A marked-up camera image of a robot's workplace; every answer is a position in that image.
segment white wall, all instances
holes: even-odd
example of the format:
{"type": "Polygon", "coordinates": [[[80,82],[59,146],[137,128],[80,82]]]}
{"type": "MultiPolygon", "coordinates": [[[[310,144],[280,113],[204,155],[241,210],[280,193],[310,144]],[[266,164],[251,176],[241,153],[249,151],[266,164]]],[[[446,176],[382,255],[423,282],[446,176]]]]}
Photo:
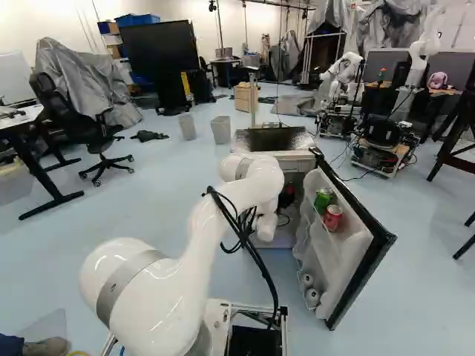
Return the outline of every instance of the white wall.
{"type": "MultiPolygon", "coordinates": [[[[217,12],[209,12],[207,0],[94,0],[94,4],[101,21],[127,13],[153,13],[163,21],[191,19],[200,55],[208,60],[214,58],[214,49],[218,48],[217,12]]],[[[239,56],[245,42],[241,2],[220,0],[220,11],[224,46],[233,47],[239,56]]],[[[276,43],[279,30],[282,36],[285,34],[285,18],[285,8],[281,16],[279,7],[248,2],[249,49],[261,50],[262,33],[269,33],[271,43],[276,43]]],[[[34,66],[36,42],[46,36],[72,50],[105,53],[96,22],[91,0],[0,0],[0,53],[21,50],[28,64],[34,66]]],[[[302,37],[301,12],[290,10],[289,30],[296,30],[297,23],[302,37]]]]}
{"type": "MultiPolygon", "coordinates": [[[[206,59],[214,58],[218,48],[217,12],[210,13],[207,0],[94,0],[101,20],[114,19],[126,13],[153,13],[163,21],[191,19],[197,36],[200,55],[206,59]]],[[[261,34],[269,33],[272,43],[279,34],[280,8],[265,4],[247,3],[247,30],[250,50],[261,50],[261,34]]],[[[236,55],[241,54],[241,45],[246,40],[244,31],[244,10],[238,0],[220,0],[223,44],[233,47],[236,55]]],[[[296,21],[289,20],[289,29],[296,21]]]]}
{"type": "Polygon", "coordinates": [[[36,42],[46,36],[91,52],[75,5],[76,0],[0,0],[0,53],[21,50],[32,67],[36,42]]]}
{"type": "Polygon", "coordinates": [[[454,2],[458,4],[449,5],[440,29],[441,47],[442,49],[475,50],[475,4],[466,4],[466,1],[454,2]]]}

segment green soda can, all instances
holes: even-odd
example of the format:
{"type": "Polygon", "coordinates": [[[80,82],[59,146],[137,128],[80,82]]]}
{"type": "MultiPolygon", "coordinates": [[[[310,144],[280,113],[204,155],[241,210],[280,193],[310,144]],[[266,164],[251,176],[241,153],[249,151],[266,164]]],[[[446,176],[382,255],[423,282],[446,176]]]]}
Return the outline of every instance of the green soda can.
{"type": "Polygon", "coordinates": [[[320,188],[317,191],[317,197],[315,198],[314,206],[320,215],[325,214],[327,206],[333,197],[333,191],[330,188],[320,188]]]}

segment red soda can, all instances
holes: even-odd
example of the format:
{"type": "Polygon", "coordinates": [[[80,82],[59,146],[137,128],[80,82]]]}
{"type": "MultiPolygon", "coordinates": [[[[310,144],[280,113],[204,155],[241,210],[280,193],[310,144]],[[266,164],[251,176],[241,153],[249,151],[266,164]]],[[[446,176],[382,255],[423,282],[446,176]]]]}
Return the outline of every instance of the red soda can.
{"type": "Polygon", "coordinates": [[[328,205],[324,215],[324,224],[328,231],[335,232],[342,217],[343,211],[338,205],[328,205]]]}

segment silver band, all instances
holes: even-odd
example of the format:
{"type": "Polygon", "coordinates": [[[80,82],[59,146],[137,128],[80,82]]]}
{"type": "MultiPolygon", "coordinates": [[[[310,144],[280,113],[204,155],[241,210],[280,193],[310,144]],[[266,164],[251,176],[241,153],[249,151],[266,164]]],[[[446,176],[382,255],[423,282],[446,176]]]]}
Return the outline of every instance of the silver band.
{"type": "Polygon", "coordinates": [[[242,158],[242,160],[239,162],[239,165],[237,165],[236,168],[236,180],[243,179],[246,177],[247,171],[249,170],[249,166],[254,162],[253,159],[250,158],[242,158]]]}
{"type": "Polygon", "coordinates": [[[102,286],[96,302],[96,314],[107,327],[109,327],[112,308],[124,288],[139,272],[164,258],[167,256],[160,251],[146,250],[130,260],[126,260],[109,276],[102,286]]]}

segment soda can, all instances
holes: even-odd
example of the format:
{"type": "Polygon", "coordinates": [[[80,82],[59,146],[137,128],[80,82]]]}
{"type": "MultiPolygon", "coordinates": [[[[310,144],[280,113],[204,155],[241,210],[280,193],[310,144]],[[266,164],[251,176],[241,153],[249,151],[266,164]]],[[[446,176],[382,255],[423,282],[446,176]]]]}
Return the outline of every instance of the soda can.
{"type": "Polygon", "coordinates": [[[333,191],[330,188],[320,188],[317,191],[317,197],[315,198],[314,206],[316,211],[320,215],[324,215],[327,211],[327,206],[333,197],[333,191]]]}
{"type": "Polygon", "coordinates": [[[328,205],[324,216],[324,224],[328,231],[335,232],[342,217],[343,211],[338,205],[328,205]]]}

